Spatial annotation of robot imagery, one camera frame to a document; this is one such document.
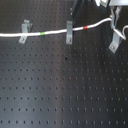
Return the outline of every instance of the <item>white wire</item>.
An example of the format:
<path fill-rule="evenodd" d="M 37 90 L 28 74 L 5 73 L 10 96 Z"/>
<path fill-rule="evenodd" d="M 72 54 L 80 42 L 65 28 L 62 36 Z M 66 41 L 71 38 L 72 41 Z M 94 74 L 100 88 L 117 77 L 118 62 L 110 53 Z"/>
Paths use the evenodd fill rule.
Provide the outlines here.
<path fill-rule="evenodd" d="M 128 28 L 128 25 L 124 26 L 123 31 L 122 31 L 125 40 L 126 40 L 126 36 L 125 36 L 124 30 L 125 30 L 126 28 Z"/>
<path fill-rule="evenodd" d="M 113 29 L 122 39 L 126 40 L 126 36 L 125 36 L 125 33 L 124 33 L 124 30 L 128 28 L 128 25 L 124 26 L 123 27 L 123 30 L 122 30 L 122 33 L 117 30 L 117 29 Z"/>
<path fill-rule="evenodd" d="M 100 24 L 102 24 L 102 23 L 104 23 L 104 22 L 111 21 L 111 20 L 112 20 L 111 18 L 103 19 L 103 20 L 99 21 L 99 22 L 96 23 L 96 24 L 88 25 L 88 28 L 94 28 L 94 27 L 96 27 L 96 26 L 98 26 L 98 25 L 100 25 Z"/>
<path fill-rule="evenodd" d="M 111 21 L 111 18 L 106 18 L 101 20 L 100 22 L 93 24 L 93 25 L 89 25 L 87 26 L 87 28 L 93 28 L 96 27 L 104 22 L 107 21 Z M 78 28 L 73 28 L 73 31 L 79 31 L 79 30 L 83 30 L 83 27 L 78 27 Z M 65 33 L 67 32 L 67 29 L 62 29 L 62 30 L 56 30 L 56 31 L 46 31 L 45 35 L 49 35 L 49 34 L 59 34 L 59 33 Z M 40 36 L 40 32 L 36 32 L 36 33 L 10 33 L 10 34 L 5 34 L 5 33 L 0 33 L 0 37 L 20 37 L 20 36 Z"/>
<path fill-rule="evenodd" d="M 20 37 L 20 36 L 40 36 L 40 32 L 36 33 L 10 33 L 10 34 L 4 34 L 0 33 L 0 37 Z"/>
<path fill-rule="evenodd" d="M 59 34 L 59 33 L 64 33 L 64 32 L 67 32 L 67 29 L 56 30 L 56 31 L 47 31 L 47 32 L 45 32 L 45 35 Z"/>
<path fill-rule="evenodd" d="M 122 35 L 122 33 L 117 30 L 117 29 L 113 29 L 122 39 L 126 40 L 126 38 L 124 37 L 124 35 Z"/>

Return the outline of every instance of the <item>screw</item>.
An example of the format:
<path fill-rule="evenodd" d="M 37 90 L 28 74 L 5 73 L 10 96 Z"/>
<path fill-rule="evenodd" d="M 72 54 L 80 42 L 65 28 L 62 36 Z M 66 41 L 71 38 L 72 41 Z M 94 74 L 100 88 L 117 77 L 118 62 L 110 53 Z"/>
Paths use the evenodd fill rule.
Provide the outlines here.
<path fill-rule="evenodd" d="M 24 41 L 24 38 L 21 38 L 21 41 Z"/>
<path fill-rule="evenodd" d="M 68 38 L 68 42 L 71 42 L 71 38 Z"/>
<path fill-rule="evenodd" d="M 113 45 L 111 47 L 112 47 L 112 49 L 115 49 L 115 47 Z"/>

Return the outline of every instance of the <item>green marking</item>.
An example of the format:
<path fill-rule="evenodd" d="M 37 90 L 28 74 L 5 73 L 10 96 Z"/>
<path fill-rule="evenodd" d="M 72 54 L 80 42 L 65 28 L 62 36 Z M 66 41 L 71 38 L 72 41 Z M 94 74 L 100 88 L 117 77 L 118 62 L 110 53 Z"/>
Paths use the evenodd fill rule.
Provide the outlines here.
<path fill-rule="evenodd" d="M 44 35 L 45 35 L 45 32 L 41 32 L 40 35 L 41 35 L 41 36 L 44 36 Z"/>

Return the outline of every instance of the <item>metal bracket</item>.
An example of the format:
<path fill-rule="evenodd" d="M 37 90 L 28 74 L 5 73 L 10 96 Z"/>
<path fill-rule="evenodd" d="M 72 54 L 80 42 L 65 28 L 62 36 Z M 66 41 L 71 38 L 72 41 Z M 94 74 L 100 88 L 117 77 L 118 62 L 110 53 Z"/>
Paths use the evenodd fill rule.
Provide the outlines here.
<path fill-rule="evenodd" d="M 22 24 L 21 28 L 22 28 L 22 33 L 29 33 L 32 29 L 32 24 L 30 23 L 29 20 L 24 20 L 24 23 Z M 25 44 L 26 40 L 27 40 L 27 36 L 21 36 L 19 43 Z"/>
<path fill-rule="evenodd" d="M 72 27 L 73 27 L 73 22 L 72 21 L 67 21 L 67 36 L 66 36 L 66 44 L 72 45 Z"/>
<path fill-rule="evenodd" d="M 111 21 L 111 28 L 114 29 L 116 27 L 117 21 L 120 17 L 120 12 L 122 10 L 121 6 L 118 6 L 116 8 L 116 11 L 114 13 L 114 6 L 111 6 L 111 17 L 112 17 L 112 21 Z"/>
<path fill-rule="evenodd" d="M 114 34 L 113 34 L 113 40 L 112 40 L 112 43 L 109 45 L 109 49 L 113 53 L 115 53 L 116 50 L 118 49 L 121 41 L 122 41 L 122 38 L 116 32 L 114 32 Z"/>

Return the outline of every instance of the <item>red marking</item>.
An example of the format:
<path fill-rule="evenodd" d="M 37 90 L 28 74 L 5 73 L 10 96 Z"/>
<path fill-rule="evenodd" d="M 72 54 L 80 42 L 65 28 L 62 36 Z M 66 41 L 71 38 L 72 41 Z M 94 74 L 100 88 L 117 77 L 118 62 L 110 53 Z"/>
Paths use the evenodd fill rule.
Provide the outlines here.
<path fill-rule="evenodd" d="M 88 28 L 88 26 L 84 26 L 84 27 L 83 27 L 83 29 L 87 29 L 87 28 Z"/>

